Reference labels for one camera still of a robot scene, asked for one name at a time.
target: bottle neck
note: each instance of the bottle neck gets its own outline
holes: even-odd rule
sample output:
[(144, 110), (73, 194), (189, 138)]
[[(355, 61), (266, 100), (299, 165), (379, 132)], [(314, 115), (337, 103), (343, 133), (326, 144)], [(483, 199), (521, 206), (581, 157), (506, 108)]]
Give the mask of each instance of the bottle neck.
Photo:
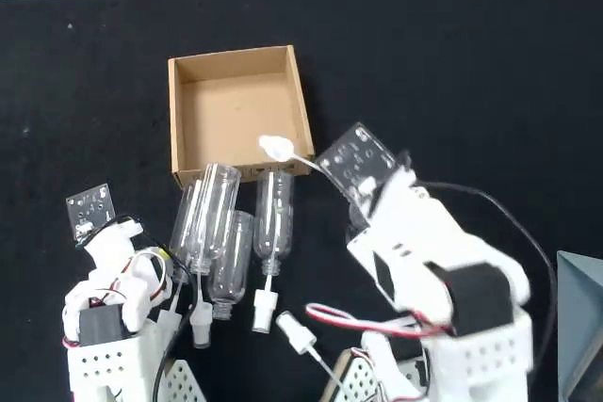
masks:
[(198, 273), (203, 276), (209, 275), (209, 270), (211, 269), (211, 259), (202, 257), (201, 259), (193, 260), (190, 265), (190, 271), (192, 273)]
[(278, 277), (279, 273), (281, 273), (281, 262), (276, 258), (274, 260), (270, 258), (264, 260), (262, 263), (262, 273), (266, 276)]
[(233, 310), (233, 305), (230, 303), (222, 303), (216, 302), (214, 303), (214, 319), (218, 320), (230, 320), (231, 311)]

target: clear plastic bottle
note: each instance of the clear plastic bottle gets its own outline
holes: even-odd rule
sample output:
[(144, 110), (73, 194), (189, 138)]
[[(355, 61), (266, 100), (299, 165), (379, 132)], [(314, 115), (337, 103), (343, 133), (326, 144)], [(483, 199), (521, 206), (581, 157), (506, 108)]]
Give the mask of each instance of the clear plastic bottle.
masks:
[[(190, 265), (198, 260), (195, 249), (192, 247), (192, 231), (195, 223), (195, 212), (201, 199), (201, 188), (203, 181), (199, 178), (193, 179), (184, 188), (178, 215), (173, 225), (170, 239), (170, 250), (184, 264)], [(184, 278), (184, 275), (176, 275), (178, 281)]]
[(276, 277), (281, 260), (291, 251), (293, 233), (293, 176), (264, 171), (258, 180), (253, 248), (264, 275)]
[(241, 173), (234, 167), (208, 164), (196, 205), (193, 245), (198, 259), (192, 270), (208, 275), (211, 260), (226, 248), (235, 211), (236, 194)]
[(212, 265), (207, 291), (214, 302), (214, 319), (228, 320), (233, 305), (245, 295), (252, 254), (253, 216), (235, 211), (228, 244)]

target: white bottle cap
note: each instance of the white bottle cap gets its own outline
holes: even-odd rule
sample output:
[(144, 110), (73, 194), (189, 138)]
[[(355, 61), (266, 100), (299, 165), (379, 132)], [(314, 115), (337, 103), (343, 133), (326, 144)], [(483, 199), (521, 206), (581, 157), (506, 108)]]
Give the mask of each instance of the white bottle cap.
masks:
[(190, 317), (192, 342), (195, 348), (207, 348), (210, 344), (212, 306), (206, 301), (199, 301)]
[(276, 292), (257, 289), (255, 291), (255, 315), (253, 316), (253, 331), (258, 333), (270, 333), (270, 323), (272, 322), (272, 313), (276, 308), (276, 301), (279, 295)]

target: black table surface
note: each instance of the black table surface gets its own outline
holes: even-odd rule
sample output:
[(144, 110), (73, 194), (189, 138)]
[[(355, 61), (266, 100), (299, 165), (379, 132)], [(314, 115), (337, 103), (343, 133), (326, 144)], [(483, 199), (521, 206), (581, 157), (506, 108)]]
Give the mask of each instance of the black table surface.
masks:
[[(491, 192), (538, 238), (600, 253), (603, 11), (597, 0), (0, 0), (0, 394), (69, 400), (65, 294), (91, 270), (73, 248), (65, 197), (109, 182), (118, 212), (164, 241), (179, 202), (170, 174), (167, 59), (292, 43), (318, 152), (355, 121), (412, 151), (425, 180)], [(238, 205), (253, 211), (254, 185)], [(538, 344), (546, 272), (480, 200), (438, 193), (472, 232), (521, 262)], [(333, 363), (359, 335), (309, 321), (319, 301), (394, 314), (346, 252), (347, 205), (299, 178), (294, 249), (275, 285)], [(248, 291), (212, 346), (177, 347), (216, 400), (317, 400), (326, 383), (280, 331), (251, 333)], [(556, 393), (555, 338), (530, 400)]]

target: open cardboard box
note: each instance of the open cardboard box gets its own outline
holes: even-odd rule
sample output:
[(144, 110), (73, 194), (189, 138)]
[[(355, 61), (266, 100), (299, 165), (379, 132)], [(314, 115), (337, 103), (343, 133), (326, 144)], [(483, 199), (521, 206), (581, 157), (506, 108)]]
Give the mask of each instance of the open cardboard box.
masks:
[(217, 162), (253, 181), (264, 169), (300, 175), (297, 161), (271, 161), (261, 135), (287, 137), (295, 152), (314, 157), (293, 46), (171, 58), (171, 171), (180, 186)]

